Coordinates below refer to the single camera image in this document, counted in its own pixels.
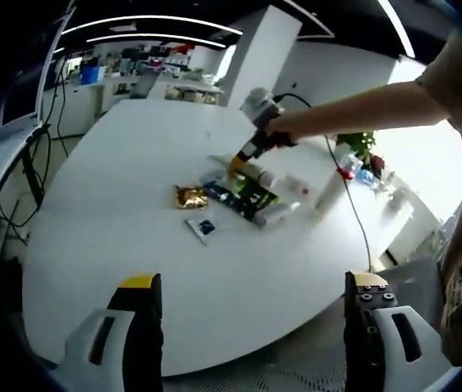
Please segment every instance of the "desk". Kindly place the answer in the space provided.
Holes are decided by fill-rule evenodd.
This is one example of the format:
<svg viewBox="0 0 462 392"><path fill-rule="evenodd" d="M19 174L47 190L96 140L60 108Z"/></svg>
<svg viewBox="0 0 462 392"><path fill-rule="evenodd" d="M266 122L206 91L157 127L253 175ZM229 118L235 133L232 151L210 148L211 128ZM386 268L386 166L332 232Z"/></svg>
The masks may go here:
<svg viewBox="0 0 462 392"><path fill-rule="evenodd" d="M161 76L155 82L153 88L149 92L149 98L158 98L163 100L166 95L167 86L173 86L177 88L190 88L200 92L209 92L211 94L223 94L224 91L216 86L207 84L205 82L197 82L188 79L175 79L169 76Z"/></svg>
<svg viewBox="0 0 462 392"><path fill-rule="evenodd" d="M344 291L344 273L366 270L366 248L347 200L317 222L305 210L259 230L212 203L230 227L204 246L172 207L175 184L196 181L238 151L252 124L240 112L165 100L124 100L84 136L57 172L33 221L24 264L24 323L33 350L54 362L84 318L124 279L162 274L162 374L236 359L292 332ZM322 188L334 169L308 145L260 164ZM374 204L369 189L353 187ZM381 214L360 208L369 241Z"/></svg>

